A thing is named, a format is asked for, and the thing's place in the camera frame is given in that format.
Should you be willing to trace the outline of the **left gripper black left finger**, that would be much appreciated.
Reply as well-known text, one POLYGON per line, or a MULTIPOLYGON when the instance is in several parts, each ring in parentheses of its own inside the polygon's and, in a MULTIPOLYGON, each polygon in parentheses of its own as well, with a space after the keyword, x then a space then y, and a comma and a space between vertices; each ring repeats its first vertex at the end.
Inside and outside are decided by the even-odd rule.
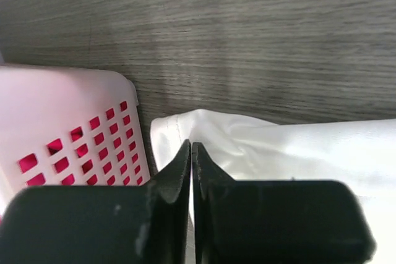
POLYGON ((184 263, 191 144, 140 186, 41 186, 1 223, 2 263, 184 263))

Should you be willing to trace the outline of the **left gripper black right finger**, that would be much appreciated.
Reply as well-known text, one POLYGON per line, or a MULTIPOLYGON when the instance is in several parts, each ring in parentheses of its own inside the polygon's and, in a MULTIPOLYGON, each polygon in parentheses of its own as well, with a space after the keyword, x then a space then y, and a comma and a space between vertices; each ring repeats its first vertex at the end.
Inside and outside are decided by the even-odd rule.
POLYGON ((339 181, 239 181, 194 143, 192 186, 197 263, 365 263, 375 252, 339 181))

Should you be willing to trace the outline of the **white printed t shirt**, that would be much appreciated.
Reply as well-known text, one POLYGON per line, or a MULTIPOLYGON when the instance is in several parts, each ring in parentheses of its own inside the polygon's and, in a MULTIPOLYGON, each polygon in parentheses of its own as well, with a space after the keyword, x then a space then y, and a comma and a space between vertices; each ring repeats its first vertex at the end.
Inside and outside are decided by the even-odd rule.
POLYGON ((200 142, 235 179, 333 179, 357 196, 377 243, 373 263, 395 262, 395 120, 278 125, 197 109, 158 118, 152 154, 163 169, 185 140, 200 142))

